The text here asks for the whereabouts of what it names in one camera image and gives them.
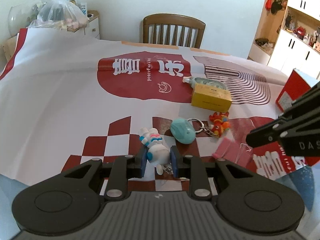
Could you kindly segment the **white rabbit toy keychain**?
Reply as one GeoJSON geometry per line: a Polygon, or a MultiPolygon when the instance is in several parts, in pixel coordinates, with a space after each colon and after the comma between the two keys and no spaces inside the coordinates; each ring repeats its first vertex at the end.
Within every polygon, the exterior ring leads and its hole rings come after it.
{"type": "Polygon", "coordinates": [[[172,174],[170,151],[163,145],[163,138],[156,128],[143,127],[139,130],[139,140],[147,148],[146,158],[158,175],[172,174]]]}

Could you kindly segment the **teal whale shaped toy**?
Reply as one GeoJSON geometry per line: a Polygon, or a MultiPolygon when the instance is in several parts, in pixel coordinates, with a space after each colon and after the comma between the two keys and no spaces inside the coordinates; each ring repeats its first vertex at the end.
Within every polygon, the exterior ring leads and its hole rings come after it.
{"type": "Polygon", "coordinates": [[[187,120],[178,118],[172,121],[170,131],[174,138],[182,144],[191,144],[196,138],[193,125],[187,120]]]}

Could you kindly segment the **red cardboard box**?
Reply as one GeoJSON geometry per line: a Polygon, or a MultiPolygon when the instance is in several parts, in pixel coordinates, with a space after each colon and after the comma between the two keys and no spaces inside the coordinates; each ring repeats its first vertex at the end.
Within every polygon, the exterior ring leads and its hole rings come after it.
{"type": "Polygon", "coordinates": [[[276,99],[276,105],[283,112],[292,106],[292,102],[309,91],[319,80],[294,69],[285,86],[276,99]]]}

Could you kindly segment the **orange red dragon keychain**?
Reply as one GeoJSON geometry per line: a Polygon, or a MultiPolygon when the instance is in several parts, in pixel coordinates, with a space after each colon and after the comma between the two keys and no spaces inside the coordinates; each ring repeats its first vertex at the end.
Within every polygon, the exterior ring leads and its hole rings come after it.
{"type": "Polygon", "coordinates": [[[209,121],[211,122],[206,126],[201,120],[196,118],[190,118],[188,121],[195,121],[200,124],[200,128],[196,131],[196,134],[205,132],[210,137],[220,138],[224,132],[230,129],[229,123],[229,112],[215,112],[209,116],[209,121]]]}

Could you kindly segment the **yellow cardboard box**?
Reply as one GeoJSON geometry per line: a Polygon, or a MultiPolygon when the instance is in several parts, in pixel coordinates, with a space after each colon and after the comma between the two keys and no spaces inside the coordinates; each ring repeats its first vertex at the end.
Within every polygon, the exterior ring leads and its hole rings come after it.
{"type": "Polygon", "coordinates": [[[232,104],[228,90],[197,83],[193,89],[191,105],[216,112],[227,112],[232,104]]]}

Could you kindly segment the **grey correction tape dispenser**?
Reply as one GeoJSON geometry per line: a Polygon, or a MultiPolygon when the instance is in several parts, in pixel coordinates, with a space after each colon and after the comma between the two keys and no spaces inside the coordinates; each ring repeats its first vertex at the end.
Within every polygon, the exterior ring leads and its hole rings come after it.
{"type": "Polygon", "coordinates": [[[205,78],[201,78],[201,77],[183,77],[182,80],[184,83],[187,83],[191,86],[192,89],[195,88],[196,84],[201,84],[201,85],[208,85],[208,86],[212,86],[212,87],[216,87],[219,89],[224,89],[227,90],[227,86],[224,85],[223,83],[221,83],[220,81],[217,80],[211,80],[211,79],[205,79],[205,78]]]}

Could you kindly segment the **red white printed tablecloth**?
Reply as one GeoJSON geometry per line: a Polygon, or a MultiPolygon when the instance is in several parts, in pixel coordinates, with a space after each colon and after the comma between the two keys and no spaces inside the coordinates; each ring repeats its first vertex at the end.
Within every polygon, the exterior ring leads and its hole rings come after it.
{"type": "MultiPolygon", "coordinates": [[[[287,81],[278,70],[239,57],[176,46],[111,42],[54,29],[23,29],[1,74],[1,174],[34,185],[90,159],[112,162],[141,148],[141,128],[156,128],[167,147],[214,161],[224,138],[246,135],[279,115],[287,81]],[[177,118],[208,124],[191,105],[183,77],[223,82],[232,95],[230,129],[180,144],[177,118]]],[[[251,148],[251,171],[278,179],[308,165],[272,143],[251,148]]]]}

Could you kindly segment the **white drawer cabinet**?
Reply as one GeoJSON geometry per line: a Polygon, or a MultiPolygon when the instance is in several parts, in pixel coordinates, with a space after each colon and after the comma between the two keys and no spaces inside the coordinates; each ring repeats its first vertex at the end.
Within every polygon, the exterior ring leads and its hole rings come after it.
{"type": "Polygon", "coordinates": [[[88,16],[88,25],[85,28],[78,28],[73,32],[77,35],[87,35],[93,38],[100,39],[99,12],[96,10],[89,10],[88,16]]]}

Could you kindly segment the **brown wooden chair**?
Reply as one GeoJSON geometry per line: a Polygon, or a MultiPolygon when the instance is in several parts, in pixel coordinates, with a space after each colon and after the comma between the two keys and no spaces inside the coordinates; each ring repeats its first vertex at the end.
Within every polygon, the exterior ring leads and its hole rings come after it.
{"type": "Polygon", "coordinates": [[[178,14],[152,14],[142,22],[143,43],[199,49],[206,24],[178,14]]]}

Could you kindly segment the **clear plastic bag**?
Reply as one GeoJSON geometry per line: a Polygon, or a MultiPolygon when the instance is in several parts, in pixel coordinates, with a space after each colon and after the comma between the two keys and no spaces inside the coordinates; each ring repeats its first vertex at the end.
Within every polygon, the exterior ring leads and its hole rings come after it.
{"type": "Polygon", "coordinates": [[[87,27],[88,17],[69,0],[40,0],[43,5],[28,28],[53,28],[76,31],[87,27]]]}

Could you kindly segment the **glass fish bowl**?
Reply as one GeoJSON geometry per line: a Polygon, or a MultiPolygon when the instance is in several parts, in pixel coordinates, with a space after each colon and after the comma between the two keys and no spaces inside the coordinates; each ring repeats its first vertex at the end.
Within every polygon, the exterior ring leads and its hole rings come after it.
{"type": "Polygon", "coordinates": [[[21,28],[28,27],[37,18],[39,7],[36,3],[14,6],[8,14],[8,30],[11,37],[17,35],[21,28]]]}

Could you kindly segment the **white wall cabinet unit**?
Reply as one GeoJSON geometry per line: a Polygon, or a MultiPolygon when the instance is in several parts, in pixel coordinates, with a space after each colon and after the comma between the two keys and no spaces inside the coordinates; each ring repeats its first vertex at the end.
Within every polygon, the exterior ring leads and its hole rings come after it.
{"type": "Polygon", "coordinates": [[[319,79],[319,0],[265,0],[248,58],[319,79]]]}

